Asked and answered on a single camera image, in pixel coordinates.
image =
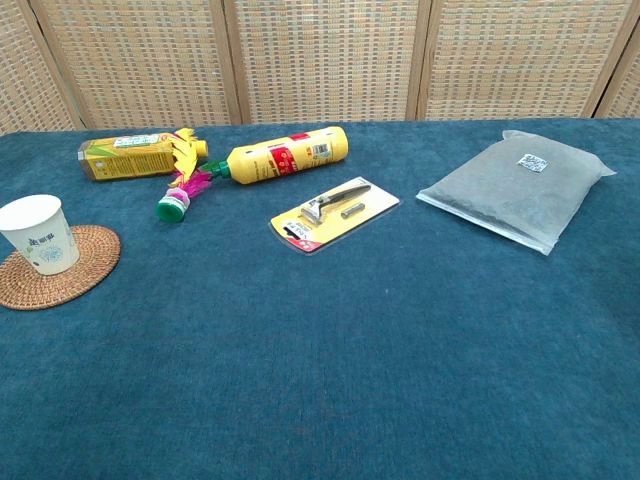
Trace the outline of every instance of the razor in blister pack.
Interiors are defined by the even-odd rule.
[[[311,253],[397,205],[399,200],[357,177],[271,219],[281,239]]]
[[[332,193],[331,195],[320,195],[319,197],[310,200],[306,205],[303,205],[300,211],[311,223],[314,225],[320,225],[322,223],[323,207],[344,202],[345,200],[360,195],[368,190],[371,190],[371,184],[363,183],[362,185],[349,187],[344,190],[340,190],[339,192]]]

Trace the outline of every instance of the yellow plastic bottle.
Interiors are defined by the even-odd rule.
[[[248,184],[290,175],[307,168],[343,160],[349,143],[340,127],[298,133],[234,148],[226,160],[207,163],[200,170]]]

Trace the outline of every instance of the table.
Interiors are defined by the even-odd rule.
[[[223,159],[319,126],[197,134]],[[216,179],[181,224],[154,215],[167,177],[78,165],[82,141],[135,131],[0,138],[0,204],[51,193],[122,240],[88,294],[0,310],[1,477],[640,476],[640,120],[343,127],[346,161]],[[415,199],[510,128],[618,171],[549,257]],[[358,175],[403,203],[313,256],[270,231]]]

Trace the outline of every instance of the razor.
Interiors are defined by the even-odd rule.
[[[342,202],[349,198],[356,197],[371,189],[370,184],[357,185],[355,187],[347,188],[331,195],[320,195],[303,205],[300,212],[314,225],[322,224],[322,208],[331,205],[333,203]]]

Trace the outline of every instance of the plastic bag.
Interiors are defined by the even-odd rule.
[[[591,186],[615,172],[539,135],[502,136],[417,198],[549,255]]]

